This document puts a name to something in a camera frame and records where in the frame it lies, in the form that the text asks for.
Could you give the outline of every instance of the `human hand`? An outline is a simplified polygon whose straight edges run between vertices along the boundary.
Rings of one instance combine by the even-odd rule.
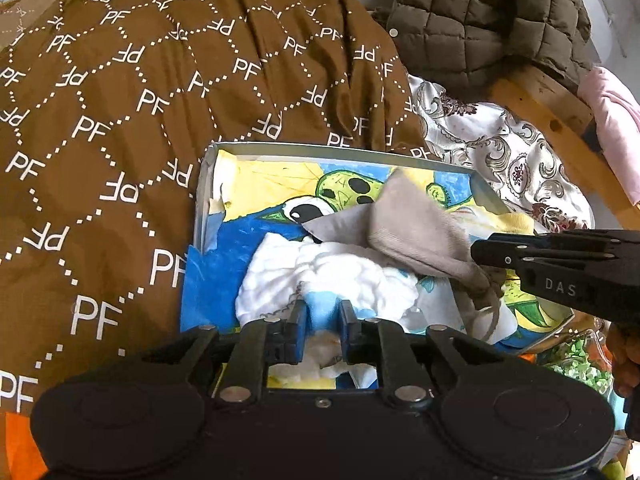
[[[640,384],[640,335],[627,335],[612,324],[607,348],[613,354],[613,389],[620,397],[628,397]]]

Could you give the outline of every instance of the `open box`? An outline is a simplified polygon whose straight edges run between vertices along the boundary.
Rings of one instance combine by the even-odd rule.
[[[257,205],[253,209],[246,208],[240,214],[235,212],[232,215],[232,221],[234,219],[238,220],[238,217],[242,215],[249,216],[249,214],[258,213],[262,214],[261,218],[284,219],[282,218],[282,211],[286,211],[286,199],[298,197],[299,195],[305,195],[310,200],[315,200],[319,205],[327,202],[327,207],[332,208],[329,211],[339,210],[343,205],[348,206],[355,203],[353,201],[353,190],[343,189],[343,183],[346,179],[340,179],[341,173],[348,175],[357,173],[357,180],[362,181],[361,184],[365,188],[360,190],[360,192],[363,192],[367,188],[381,187],[393,168],[407,168],[407,171],[413,171],[418,174],[420,183],[426,184],[426,192],[431,193],[434,198],[440,200],[448,209],[452,210],[465,204],[475,203],[476,205],[484,206],[488,211],[495,214],[510,212],[480,174],[471,168],[453,166],[423,158],[369,152],[352,148],[275,142],[220,142],[209,146],[200,168],[196,192],[193,246],[190,248],[189,254],[192,263],[196,262],[206,252],[206,240],[211,234],[211,232],[207,231],[208,226],[211,229],[208,222],[210,218],[209,199],[212,197],[212,180],[219,150],[224,150],[237,157],[239,164],[255,161],[274,163],[270,168],[282,167],[288,173],[285,176],[274,172],[274,174],[269,175],[269,178],[274,182],[279,177],[291,179],[287,182],[292,183],[290,187],[283,186],[283,188],[290,189],[290,191],[285,190],[285,193],[290,192],[289,196],[279,194],[274,196],[273,199],[268,197],[268,193],[253,189],[252,186],[247,186],[246,182],[242,186],[236,185],[236,192],[238,192],[238,187],[247,189],[246,194],[249,200],[244,200],[245,202],[251,203],[255,199]],[[197,280],[197,276],[200,274],[200,272],[194,271],[190,276],[188,263],[185,294],[183,295],[183,312],[185,312],[185,306],[188,306],[191,310],[200,308],[202,296],[198,297],[197,294],[194,295],[193,293],[194,287],[197,287],[198,283],[191,281],[193,276],[196,276],[195,279]],[[215,291],[209,290],[206,298],[210,298],[215,293]],[[505,340],[507,344],[499,344],[501,349],[510,353],[527,352],[532,346],[553,337],[574,317],[573,311],[565,306],[555,305],[552,311],[544,311],[534,297],[519,290],[508,290],[507,303],[512,310],[516,311],[519,322],[516,334]],[[181,328],[183,330],[196,324],[212,322],[212,320],[207,319],[203,312],[197,312],[195,316],[190,316],[189,319],[185,319],[185,317],[182,316],[181,319]]]

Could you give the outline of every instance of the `black spot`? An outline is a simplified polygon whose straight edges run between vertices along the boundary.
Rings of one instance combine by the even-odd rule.
[[[350,178],[349,187],[353,189],[356,193],[360,193],[362,195],[371,191],[371,186],[361,178]]]
[[[289,216],[295,223],[303,224],[304,222],[309,222],[309,220],[313,220],[314,218],[321,217],[322,211],[320,211],[320,208],[317,205],[300,204],[291,210]]]

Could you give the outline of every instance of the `cartoon eye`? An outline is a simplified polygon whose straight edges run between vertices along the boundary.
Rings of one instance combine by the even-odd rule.
[[[334,213],[334,209],[317,196],[297,196],[287,200],[282,212],[292,222],[303,224],[314,218]]]

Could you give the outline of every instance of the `brown puffer jacket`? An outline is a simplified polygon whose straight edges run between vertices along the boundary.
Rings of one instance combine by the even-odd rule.
[[[591,67],[582,0],[395,0],[386,30],[411,74],[449,90],[532,61],[575,91]]]

